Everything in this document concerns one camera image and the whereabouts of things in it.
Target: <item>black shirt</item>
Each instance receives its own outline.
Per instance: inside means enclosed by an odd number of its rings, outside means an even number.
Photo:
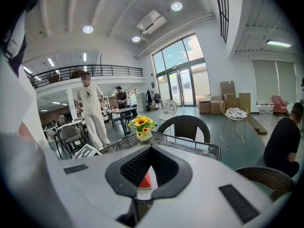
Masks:
[[[296,153],[300,142],[300,130],[290,118],[281,119],[265,148],[264,158],[267,166],[275,167],[287,160],[289,153]]]

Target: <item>man with cap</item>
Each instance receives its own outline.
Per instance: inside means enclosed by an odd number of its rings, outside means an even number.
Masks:
[[[120,86],[116,87],[116,102],[118,103],[118,109],[125,108],[127,106],[128,97],[125,91],[122,90]]]

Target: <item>person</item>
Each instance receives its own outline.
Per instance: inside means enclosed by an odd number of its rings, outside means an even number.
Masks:
[[[104,102],[104,94],[100,88],[91,84],[89,72],[84,72],[81,76],[83,86],[77,90],[76,105],[79,111],[83,112],[86,127],[91,136],[93,145],[98,150],[102,150],[103,146],[110,144],[106,136],[104,119],[101,113],[101,106],[98,95],[101,95],[101,102]],[[79,106],[79,99],[82,100],[83,109]]]
[[[280,170],[290,177],[299,171],[299,163],[295,156],[300,142],[300,123],[304,108],[301,103],[295,103],[289,118],[281,119],[275,129],[264,152],[266,166]]]
[[[120,86],[116,87],[116,102],[118,102],[118,109],[125,108],[127,106],[128,97],[125,91]]]
[[[60,125],[64,125],[67,123],[67,119],[64,115],[62,115],[62,113],[60,113],[60,116],[59,116],[59,123],[60,123]]]

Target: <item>metal railing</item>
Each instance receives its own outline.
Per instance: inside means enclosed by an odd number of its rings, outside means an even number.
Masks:
[[[131,66],[115,65],[77,65],[49,70],[36,75],[26,72],[28,79],[34,88],[72,78],[80,78],[84,72],[91,76],[143,76],[143,69]]]

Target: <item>glass table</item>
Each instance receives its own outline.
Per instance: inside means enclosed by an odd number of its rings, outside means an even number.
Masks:
[[[141,142],[136,137],[136,134],[133,134],[130,136],[126,136],[122,138],[120,141],[104,148],[103,150],[100,151],[100,153],[106,154],[106,153],[129,149],[134,146],[145,145],[145,144],[156,144],[156,145],[159,144],[172,148],[177,148],[194,154],[213,158],[218,161],[220,161],[220,157],[221,157],[220,148],[215,144],[196,142],[189,139],[174,137],[154,131],[152,131],[152,138],[148,141]]]

